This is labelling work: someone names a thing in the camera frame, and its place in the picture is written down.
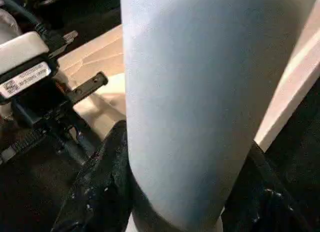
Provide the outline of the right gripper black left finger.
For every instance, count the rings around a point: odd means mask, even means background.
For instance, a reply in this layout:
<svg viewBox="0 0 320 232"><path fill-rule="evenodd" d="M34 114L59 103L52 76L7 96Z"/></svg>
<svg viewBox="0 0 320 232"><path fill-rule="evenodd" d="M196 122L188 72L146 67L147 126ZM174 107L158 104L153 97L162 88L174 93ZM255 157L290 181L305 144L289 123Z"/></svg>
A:
<svg viewBox="0 0 320 232"><path fill-rule="evenodd" d="M125 231L133 207L127 122L118 121L84 164L54 231Z"/></svg>

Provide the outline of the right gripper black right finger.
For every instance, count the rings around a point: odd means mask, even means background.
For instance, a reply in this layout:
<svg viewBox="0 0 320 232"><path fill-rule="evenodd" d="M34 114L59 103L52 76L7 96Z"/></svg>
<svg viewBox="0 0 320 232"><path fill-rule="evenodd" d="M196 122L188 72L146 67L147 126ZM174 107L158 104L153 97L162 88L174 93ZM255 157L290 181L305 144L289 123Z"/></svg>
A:
<svg viewBox="0 0 320 232"><path fill-rule="evenodd" d="M224 231L309 231L298 203L253 143L222 213Z"/></svg>

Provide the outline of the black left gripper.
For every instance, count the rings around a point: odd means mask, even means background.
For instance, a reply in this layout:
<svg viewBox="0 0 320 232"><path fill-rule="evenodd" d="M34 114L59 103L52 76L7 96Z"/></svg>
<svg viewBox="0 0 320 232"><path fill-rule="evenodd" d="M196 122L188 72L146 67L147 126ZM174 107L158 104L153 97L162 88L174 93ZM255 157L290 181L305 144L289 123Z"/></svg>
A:
<svg viewBox="0 0 320 232"><path fill-rule="evenodd" d="M14 115L27 127L57 143L78 164L85 164L100 143L98 135L74 106L108 83L98 72L71 90L55 79L46 79L14 100Z"/></svg>

